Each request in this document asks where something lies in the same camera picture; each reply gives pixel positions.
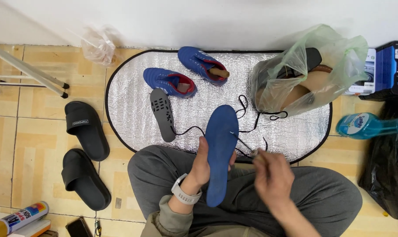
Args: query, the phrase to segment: jacket sleeve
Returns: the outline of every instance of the jacket sleeve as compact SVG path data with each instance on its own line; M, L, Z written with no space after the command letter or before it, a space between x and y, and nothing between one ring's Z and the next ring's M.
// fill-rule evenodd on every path
M179 214L168 206L172 195L166 195L159 202L160 211L149 214L141 237L187 237L193 220L193 213Z

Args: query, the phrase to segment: plastic bag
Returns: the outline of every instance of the plastic bag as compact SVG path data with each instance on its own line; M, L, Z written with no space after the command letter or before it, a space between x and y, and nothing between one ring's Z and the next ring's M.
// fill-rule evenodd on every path
M379 117L398 118L398 100L386 101ZM391 217L398 219L398 134L370 140L358 185Z
M115 54L116 46L103 30L87 28L80 43L87 60L105 67L116 65L118 59Z
M306 48L316 48L322 56L321 65L332 68L327 78L317 82L315 89L282 107L287 96L307 79ZM273 59L257 63L252 73L252 97L259 112L288 112L289 116L326 105L343 94L356 81L367 80L364 63L368 46L362 36L345 39L327 25L320 25L302 37L289 50ZM277 79L279 71L290 67L302 78Z

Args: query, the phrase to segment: spray paint can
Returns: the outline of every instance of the spray paint can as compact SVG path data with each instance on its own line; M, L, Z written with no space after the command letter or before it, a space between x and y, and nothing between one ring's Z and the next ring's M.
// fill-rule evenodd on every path
M37 202L0 219L0 237L5 237L13 231L47 215L48 211L49 207L46 202Z

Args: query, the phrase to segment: black mat border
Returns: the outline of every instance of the black mat border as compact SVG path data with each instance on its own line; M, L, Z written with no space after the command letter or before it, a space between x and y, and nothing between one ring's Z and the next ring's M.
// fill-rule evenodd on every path
M218 51L209 51L209 50L203 50L205 53L208 54L218 54L218 53L230 53L230 54L275 54L275 53L282 53L282 50L270 50L270 51L239 51L239 50L232 50L232 51L223 51L223 50L218 50ZM120 64L120 66L118 68L116 68L116 70L112 73L110 79L108 80L107 83L107 88L105 89L105 113L107 115L107 119L108 119L108 123L111 126L111 129L113 130L113 132L116 134L116 136L118 137L118 139L131 151L133 151L134 153L137 152L137 150L131 148L128 144L126 144L123 139L120 137L120 135L118 135L118 132L116 131L116 129L114 128L114 126L112 125L112 121L110 119L110 114L108 112L108 91L110 90L110 85L111 85L111 81L113 80L114 76L116 75L116 73L126 64L128 63L130 60L132 60L133 58L140 56L144 53L149 53L149 52L159 52L159 53L176 53L178 52L178 50L159 50L159 49L150 49L150 50L145 50L143 52L140 52L138 54L133 55L132 57L128 58L126 61L124 61L122 64ZM305 154L304 156L302 156L299 159L296 159L293 162L290 162L290 164L294 164L297 163L301 160L303 160L304 158L306 158L307 156L313 154L318 148L320 148L323 143L325 143L326 139L328 139L329 136L329 132L332 126L332 112L333 112L333 105L332 102L329 103L329 124L328 124L328 128L326 130L326 134L323 137L322 141L319 143L319 145L317 145L313 150L311 150L309 153ZM251 164L251 161L237 161L236 163L247 163L247 164Z

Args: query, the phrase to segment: hand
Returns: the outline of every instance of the hand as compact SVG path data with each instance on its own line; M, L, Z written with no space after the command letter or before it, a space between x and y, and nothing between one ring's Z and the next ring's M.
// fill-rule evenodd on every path
M200 186L206 184L209 181L211 174L211 168L208 164L208 142L205 137L199 138L199 148L195 160L193 161L192 169L188 176ZM228 164L228 171L231 170L231 165L236 161L236 152L233 152L230 162Z
M270 211L291 204L291 186L294 174L282 154L272 154L259 149L253 160L256 169L254 186L260 199Z

